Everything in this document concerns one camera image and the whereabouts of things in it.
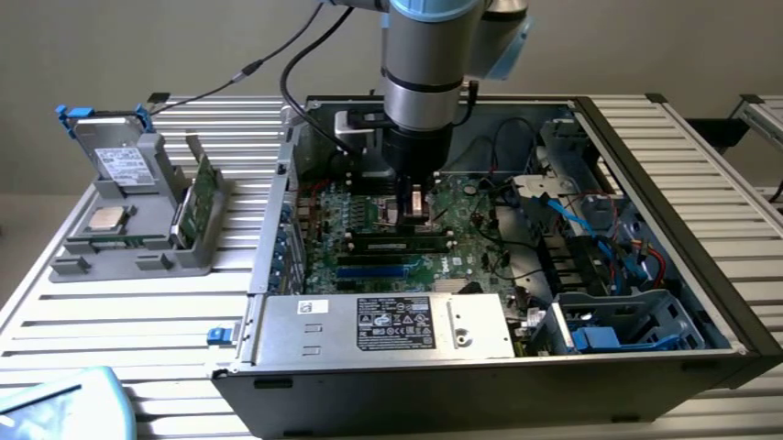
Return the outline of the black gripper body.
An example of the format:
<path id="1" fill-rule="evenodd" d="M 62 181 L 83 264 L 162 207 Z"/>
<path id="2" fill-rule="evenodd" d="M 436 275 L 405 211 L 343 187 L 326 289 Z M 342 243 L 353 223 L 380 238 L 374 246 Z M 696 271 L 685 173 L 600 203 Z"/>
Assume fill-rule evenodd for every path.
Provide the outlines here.
<path id="1" fill-rule="evenodd" d="M 425 178 L 445 164 L 453 126 L 416 131 L 400 127 L 382 129 L 381 157 L 397 175 Z"/>

